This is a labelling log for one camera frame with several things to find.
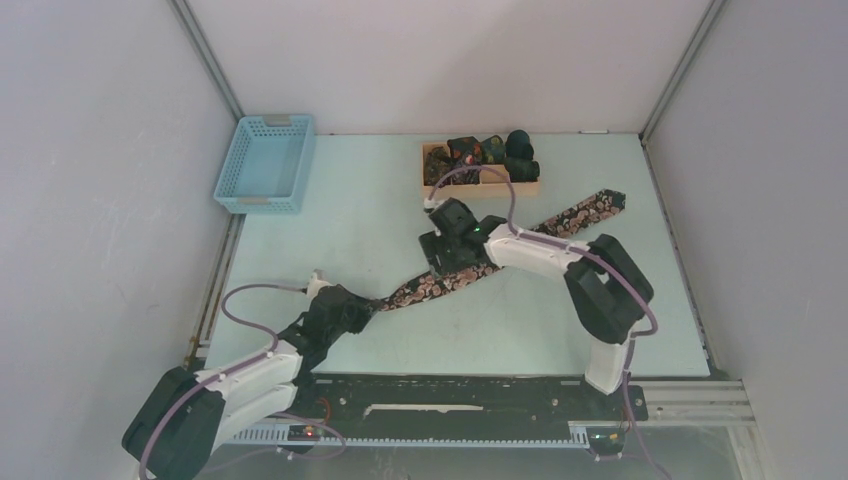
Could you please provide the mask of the rose patterned necktie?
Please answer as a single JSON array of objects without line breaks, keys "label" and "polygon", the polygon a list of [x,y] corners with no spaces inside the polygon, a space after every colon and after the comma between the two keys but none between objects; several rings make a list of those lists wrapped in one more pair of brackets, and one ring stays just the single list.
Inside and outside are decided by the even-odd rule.
[{"label": "rose patterned necktie", "polygon": [[[614,217],[626,208],[626,194],[601,189],[559,214],[531,228],[562,239],[570,238],[589,227]],[[464,268],[456,273],[437,276],[425,272],[408,280],[392,294],[379,300],[379,312],[399,310],[429,300],[445,297],[501,270],[489,261]]]}]

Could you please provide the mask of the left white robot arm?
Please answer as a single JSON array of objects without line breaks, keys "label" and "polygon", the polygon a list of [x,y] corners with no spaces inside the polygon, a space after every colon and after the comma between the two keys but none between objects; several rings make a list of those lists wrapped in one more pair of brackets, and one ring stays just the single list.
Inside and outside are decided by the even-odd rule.
[{"label": "left white robot arm", "polygon": [[125,431],[121,445],[141,479],[193,479],[217,448],[272,414],[304,416],[316,403],[313,369],[345,334],[362,332],[382,301],[338,284],[302,288],[309,306],[280,332],[258,325],[268,342],[222,367],[162,375]]}]

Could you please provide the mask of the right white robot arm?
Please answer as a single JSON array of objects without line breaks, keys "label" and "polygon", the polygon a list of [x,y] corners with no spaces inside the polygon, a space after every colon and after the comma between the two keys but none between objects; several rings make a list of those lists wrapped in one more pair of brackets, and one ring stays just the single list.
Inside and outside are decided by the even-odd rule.
[{"label": "right white robot arm", "polygon": [[427,199],[424,211],[434,228],[419,243],[439,279],[471,267],[511,267],[564,283],[580,324],[589,335],[590,357],[581,392],[585,411],[606,418],[622,403],[619,390],[632,360],[636,324],[658,325],[649,303],[654,289],[619,240],[602,234],[571,242],[519,228],[507,218],[475,218],[456,199]]}]

